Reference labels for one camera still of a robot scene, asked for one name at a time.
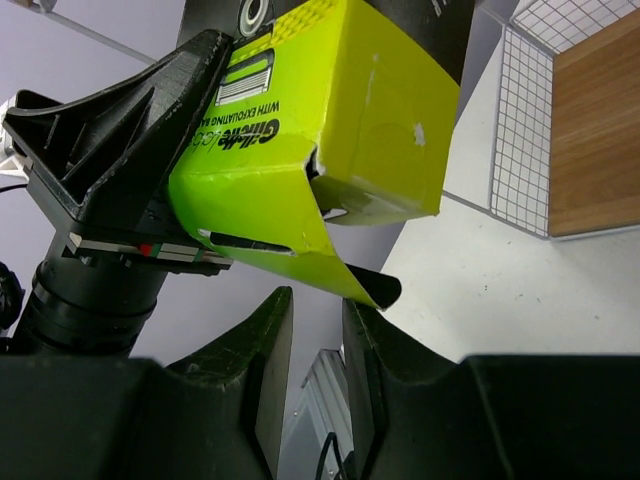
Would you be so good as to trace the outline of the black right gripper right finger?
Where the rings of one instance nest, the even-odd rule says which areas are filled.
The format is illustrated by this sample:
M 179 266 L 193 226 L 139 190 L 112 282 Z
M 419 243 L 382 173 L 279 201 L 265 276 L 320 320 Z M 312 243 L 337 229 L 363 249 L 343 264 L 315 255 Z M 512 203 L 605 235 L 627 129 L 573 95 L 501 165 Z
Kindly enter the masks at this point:
M 454 362 L 342 306 L 358 479 L 635 479 L 639 360 L 475 354 Z

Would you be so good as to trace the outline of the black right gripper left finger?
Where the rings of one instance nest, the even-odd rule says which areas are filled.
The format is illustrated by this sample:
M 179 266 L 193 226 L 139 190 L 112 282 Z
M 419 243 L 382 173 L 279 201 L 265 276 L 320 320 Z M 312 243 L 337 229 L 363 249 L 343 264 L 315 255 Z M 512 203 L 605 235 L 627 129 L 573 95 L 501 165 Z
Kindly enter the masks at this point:
M 5 479 L 273 479 L 293 291 L 163 366 L 146 358 L 5 355 Z

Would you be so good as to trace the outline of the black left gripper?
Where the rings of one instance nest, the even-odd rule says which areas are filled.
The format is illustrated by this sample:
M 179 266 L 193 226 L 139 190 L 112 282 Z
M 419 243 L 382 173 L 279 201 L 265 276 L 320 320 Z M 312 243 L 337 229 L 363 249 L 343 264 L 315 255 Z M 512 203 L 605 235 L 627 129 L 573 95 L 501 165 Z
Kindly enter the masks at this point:
M 69 103 L 22 90 L 3 125 L 33 162 L 7 165 L 55 228 L 24 290 L 1 269 L 1 351 L 127 356 L 169 274 L 231 260 L 179 225 L 162 185 L 206 113 L 233 46 L 207 29 L 142 72 Z

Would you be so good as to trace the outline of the green black Gillette Labs box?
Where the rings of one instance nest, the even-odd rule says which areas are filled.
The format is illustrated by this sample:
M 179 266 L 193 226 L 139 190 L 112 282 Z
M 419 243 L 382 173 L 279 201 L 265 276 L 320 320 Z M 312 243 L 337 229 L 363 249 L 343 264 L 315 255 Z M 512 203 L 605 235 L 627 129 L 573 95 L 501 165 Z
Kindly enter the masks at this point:
M 342 260 L 328 227 L 439 213 L 472 1 L 215 1 L 234 41 L 169 178 L 214 252 L 377 308 L 398 279 Z

